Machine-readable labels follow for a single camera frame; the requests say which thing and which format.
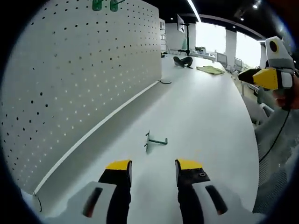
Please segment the ceiling light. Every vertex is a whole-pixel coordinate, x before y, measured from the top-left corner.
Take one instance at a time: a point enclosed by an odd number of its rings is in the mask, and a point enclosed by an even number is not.
[[[199,17],[199,15],[198,15],[198,12],[197,12],[197,10],[196,10],[196,8],[195,8],[195,6],[194,6],[192,0],[187,0],[187,1],[188,1],[188,3],[189,3],[190,7],[192,8],[192,10],[193,10],[193,12],[194,12],[194,14],[195,14],[195,16],[196,16],[198,22],[201,22],[200,17]]]

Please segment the computer monitor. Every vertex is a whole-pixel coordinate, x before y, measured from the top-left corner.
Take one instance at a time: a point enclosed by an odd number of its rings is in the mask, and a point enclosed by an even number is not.
[[[178,15],[178,31],[185,33],[184,20]]]

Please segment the yellow cloth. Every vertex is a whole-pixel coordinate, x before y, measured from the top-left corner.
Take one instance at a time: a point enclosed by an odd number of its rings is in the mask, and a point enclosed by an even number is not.
[[[223,74],[224,71],[218,68],[214,68],[213,66],[204,66],[204,67],[196,67],[197,70],[204,71],[206,73],[209,73],[211,75],[220,75]]]

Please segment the pegboard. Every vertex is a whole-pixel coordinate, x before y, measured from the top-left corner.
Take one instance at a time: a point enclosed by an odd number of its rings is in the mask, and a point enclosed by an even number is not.
[[[140,0],[125,0],[117,12],[102,4],[96,12],[91,0],[51,0],[7,63],[2,147],[28,193],[90,129],[161,78],[158,9]]]

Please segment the window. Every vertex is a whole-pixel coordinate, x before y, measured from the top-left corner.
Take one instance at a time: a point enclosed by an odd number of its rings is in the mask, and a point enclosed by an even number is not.
[[[237,32],[236,58],[240,58],[243,65],[256,67],[261,61],[261,44],[255,39]]]
[[[196,47],[205,47],[207,52],[225,54],[226,30],[225,27],[214,24],[196,23]]]

